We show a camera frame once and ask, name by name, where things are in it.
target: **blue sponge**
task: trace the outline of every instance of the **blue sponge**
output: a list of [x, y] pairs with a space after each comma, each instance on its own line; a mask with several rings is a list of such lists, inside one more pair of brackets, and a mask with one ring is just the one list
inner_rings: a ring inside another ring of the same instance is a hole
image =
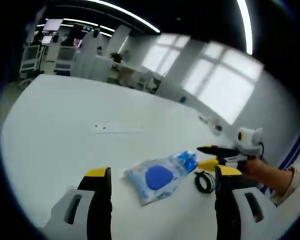
[[170, 183], [174, 178], [174, 174], [167, 168], [154, 165], [148, 168], [145, 173], [145, 181], [147, 186], [152, 190], [159, 190]]

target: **cable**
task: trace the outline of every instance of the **cable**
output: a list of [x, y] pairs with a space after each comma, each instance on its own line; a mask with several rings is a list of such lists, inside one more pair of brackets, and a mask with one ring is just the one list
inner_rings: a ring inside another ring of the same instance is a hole
[[262, 153], [260, 155], [260, 159], [262, 160], [264, 158], [265, 145], [262, 142], [260, 142], [259, 144], [262, 146]]
[[[195, 172], [194, 184], [196, 189], [202, 194], [210, 194], [215, 190], [215, 178], [206, 171]], [[200, 183], [200, 178], [203, 178], [206, 182], [206, 188]]]

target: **white tabletop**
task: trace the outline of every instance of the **white tabletop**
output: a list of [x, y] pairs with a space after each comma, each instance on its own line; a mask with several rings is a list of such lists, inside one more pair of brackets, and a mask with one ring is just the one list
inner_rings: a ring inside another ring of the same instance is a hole
[[[95, 125], [126, 133], [98, 133]], [[141, 207], [123, 171], [206, 144], [214, 136], [198, 113], [155, 95], [108, 83], [40, 75], [18, 98], [1, 132], [3, 163], [12, 189], [35, 226], [93, 168], [112, 168], [114, 240], [216, 239], [215, 195], [199, 193], [190, 174], [176, 192]], [[211, 156], [202, 154], [201, 159]]]

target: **ceiling light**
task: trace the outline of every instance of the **ceiling light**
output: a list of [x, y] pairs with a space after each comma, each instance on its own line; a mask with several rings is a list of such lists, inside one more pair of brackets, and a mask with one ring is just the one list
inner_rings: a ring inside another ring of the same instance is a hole
[[94, 2], [94, 3], [97, 3], [97, 4], [101, 4], [101, 5], [105, 5], [105, 6], [108, 6], [110, 8], [113, 8], [113, 9], [116, 9], [124, 14], [127, 14], [131, 17], [133, 17], [134, 19], [138, 20], [139, 22], [147, 25], [149, 28], [151, 28], [152, 30], [154, 30], [156, 33], [160, 33], [160, 30], [158, 28], [156, 28], [155, 26], [153, 26], [151, 23], [147, 22], [146, 20], [142, 19], [141, 17], [133, 14], [132, 12], [129, 12], [119, 6], [116, 6], [114, 4], [111, 4], [109, 2], [105, 2], [105, 1], [100, 1], [100, 0], [85, 0], [85, 1], [89, 1], [89, 2]]
[[70, 22], [82, 23], [82, 24], [88, 24], [88, 25], [92, 25], [92, 26], [96, 26], [96, 27], [99, 26], [98, 24], [95, 24], [95, 23], [92, 23], [89, 21], [82, 21], [82, 20], [71, 19], [71, 18], [64, 18], [63, 20], [70, 21]]
[[110, 34], [108, 34], [108, 33], [105, 33], [105, 32], [102, 32], [102, 31], [101, 31], [100, 33], [101, 33], [102, 35], [108, 36], [108, 37], [110, 37], [110, 38], [112, 37], [112, 35], [110, 35]]
[[60, 26], [62, 26], [62, 27], [70, 27], [70, 28], [73, 27], [73, 25], [70, 25], [70, 24], [61, 24]]
[[236, 0], [236, 1], [239, 5], [242, 20], [243, 20], [246, 52], [248, 54], [252, 55], [253, 41], [252, 41], [252, 29], [251, 29], [251, 22], [250, 22], [248, 7], [247, 7], [245, 0]]
[[116, 31], [116, 30], [114, 30], [112, 28], [109, 28], [109, 27], [106, 27], [106, 26], [102, 26], [102, 25], [100, 25], [100, 28], [107, 29], [107, 30], [109, 30], [111, 32], [115, 32]]

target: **white table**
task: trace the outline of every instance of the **white table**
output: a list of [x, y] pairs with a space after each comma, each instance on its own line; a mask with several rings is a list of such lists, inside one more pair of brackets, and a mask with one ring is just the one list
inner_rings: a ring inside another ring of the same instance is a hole
[[[143, 129], [96, 133], [96, 123], [142, 124]], [[212, 135], [192, 108], [133, 89], [58, 75], [40, 75], [25, 89], [1, 133], [6, 174], [25, 214], [38, 227], [89, 169], [110, 166], [114, 240], [216, 239], [215, 195], [199, 193], [193, 173], [172, 196], [144, 207], [122, 179], [125, 169], [143, 160], [206, 144], [230, 142]]]

